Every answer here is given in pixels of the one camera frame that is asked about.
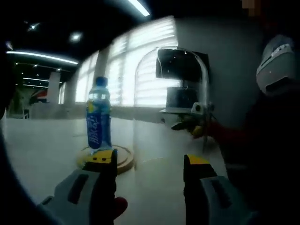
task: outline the window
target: window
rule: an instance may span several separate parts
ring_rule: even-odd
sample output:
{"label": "window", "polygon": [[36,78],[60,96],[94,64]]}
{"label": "window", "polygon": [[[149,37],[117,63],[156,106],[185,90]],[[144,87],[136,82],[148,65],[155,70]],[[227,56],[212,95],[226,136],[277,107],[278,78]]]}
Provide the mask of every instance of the window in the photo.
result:
{"label": "window", "polygon": [[58,104],[64,104],[64,101],[65,101],[65,89],[66,89],[66,83],[64,82],[63,85],[60,87]]}
{"label": "window", "polygon": [[118,37],[111,45],[105,72],[111,104],[165,107],[167,87],[179,86],[180,81],[156,78],[156,52],[148,53],[177,44],[173,17],[150,22]]}
{"label": "window", "polygon": [[84,61],[79,69],[76,86],[75,102],[86,102],[89,97],[89,91],[93,87],[95,66],[99,51],[92,54]]}

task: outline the plastic bottle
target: plastic bottle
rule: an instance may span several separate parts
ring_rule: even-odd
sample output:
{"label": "plastic bottle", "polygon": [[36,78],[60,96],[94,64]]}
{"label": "plastic bottle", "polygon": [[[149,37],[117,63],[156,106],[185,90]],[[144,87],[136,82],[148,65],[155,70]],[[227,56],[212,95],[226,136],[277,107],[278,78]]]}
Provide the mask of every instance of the plastic bottle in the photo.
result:
{"label": "plastic bottle", "polygon": [[91,153],[112,149],[110,131],[110,95],[106,88],[107,78],[97,77],[96,86],[89,92],[87,102],[87,130]]}

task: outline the wall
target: wall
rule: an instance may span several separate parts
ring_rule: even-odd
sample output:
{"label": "wall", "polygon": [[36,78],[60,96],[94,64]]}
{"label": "wall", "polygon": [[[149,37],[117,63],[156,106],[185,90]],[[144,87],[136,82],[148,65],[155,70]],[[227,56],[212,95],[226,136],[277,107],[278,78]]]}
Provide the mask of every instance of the wall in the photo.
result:
{"label": "wall", "polygon": [[258,27],[249,21],[202,18],[177,19],[176,27],[179,47],[208,54],[215,116],[225,126],[241,126],[259,93]]}

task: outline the ceiling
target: ceiling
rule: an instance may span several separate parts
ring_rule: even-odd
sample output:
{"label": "ceiling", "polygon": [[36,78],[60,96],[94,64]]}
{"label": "ceiling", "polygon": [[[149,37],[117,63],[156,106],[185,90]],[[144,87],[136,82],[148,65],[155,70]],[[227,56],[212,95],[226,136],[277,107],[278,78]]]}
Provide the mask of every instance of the ceiling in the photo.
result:
{"label": "ceiling", "polygon": [[[11,19],[4,21],[5,41],[11,43],[14,51],[34,51],[80,62],[96,50],[108,46],[118,35],[147,20],[167,15],[247,17],[240,0],[139,1],[149,11],[150,16],[144,17],[127,0],[29,0],[17,3],[17,6],[15,2],[8,3],[7,11],[11,13]],[[31,25],[36,24],[34,30],[30,29]],[[82,38],[77,43],[71,43],[69,38],[75,31],[82,33]],[[51,71],[61,68],[61,81],[64,82],[76,70],[74,65],[37,58],[13,55],[9,56],[9,60],[14,62],[14,66],[18,63],[19,72],[31,78],[49,79]]]}

